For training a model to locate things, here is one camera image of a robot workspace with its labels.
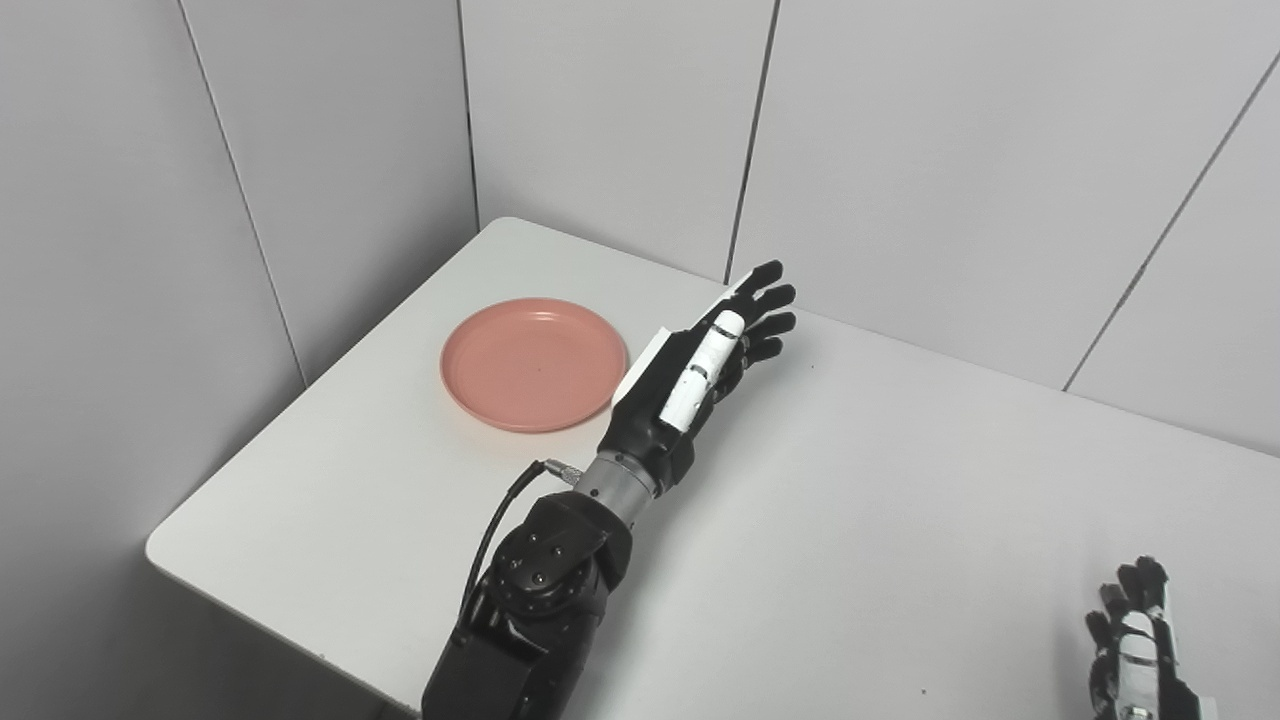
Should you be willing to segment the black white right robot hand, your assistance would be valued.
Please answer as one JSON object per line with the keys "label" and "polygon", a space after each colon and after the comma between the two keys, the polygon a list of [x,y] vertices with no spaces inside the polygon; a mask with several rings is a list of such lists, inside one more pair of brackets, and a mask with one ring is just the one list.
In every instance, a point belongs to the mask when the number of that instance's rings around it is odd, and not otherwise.
{"label": "black white right robot hand", "polygon": [[1143,555],[1100,589],[1085,615],[1094,642],[1088,688],[1096,719],[1217,719],[1216,701],[1181,678],[1169,574]]}

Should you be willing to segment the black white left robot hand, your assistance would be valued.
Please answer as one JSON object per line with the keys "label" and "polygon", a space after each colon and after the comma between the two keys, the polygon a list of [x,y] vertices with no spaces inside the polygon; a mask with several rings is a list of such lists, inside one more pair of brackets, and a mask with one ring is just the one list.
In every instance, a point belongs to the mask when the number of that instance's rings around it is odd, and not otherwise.
{"label": "black white left robot hand", "polygon": [[654,496],[687,475],[695,438],[746,370],[782,352],[797,322],[783,273],[780,260],[754,268],[689,328],[660,329],[625,375],[598,450],[643,471]]}

